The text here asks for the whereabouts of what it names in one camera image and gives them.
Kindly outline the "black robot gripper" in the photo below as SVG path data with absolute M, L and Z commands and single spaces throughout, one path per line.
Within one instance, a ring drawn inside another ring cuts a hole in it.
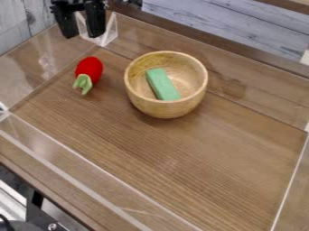
M 51 0 L 51 10 L 63 36 L 70 39 L 79 35 L 75 12 L 86 12 L 89 36 L 99 37 L 106 32 L 106 0 Z

